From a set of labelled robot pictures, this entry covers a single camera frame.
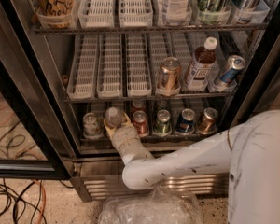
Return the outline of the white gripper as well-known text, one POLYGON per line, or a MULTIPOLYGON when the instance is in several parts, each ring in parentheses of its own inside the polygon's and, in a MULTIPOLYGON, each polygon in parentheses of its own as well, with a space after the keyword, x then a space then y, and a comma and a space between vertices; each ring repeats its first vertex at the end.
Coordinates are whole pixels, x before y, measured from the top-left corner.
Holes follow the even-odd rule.
POLYGON ((104 126, 113 147, 125 165, 133 160, 153 159, 153 155, 143 146, 138 131, 126 113, 123 113, 122 127, 111 127, 106 121, 104 126))

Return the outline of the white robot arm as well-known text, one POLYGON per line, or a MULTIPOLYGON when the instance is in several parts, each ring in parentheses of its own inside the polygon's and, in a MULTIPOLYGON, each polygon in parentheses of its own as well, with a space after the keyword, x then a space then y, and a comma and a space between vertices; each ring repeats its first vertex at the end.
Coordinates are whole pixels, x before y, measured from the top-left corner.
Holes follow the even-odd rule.
POLYGON ((152 189, 169 177, 227 173, 228 224, 280 224, 280 110, 259 113, 160 158, 142 145, 129 119, 106 130, 123 160, 127 188, 152 189))

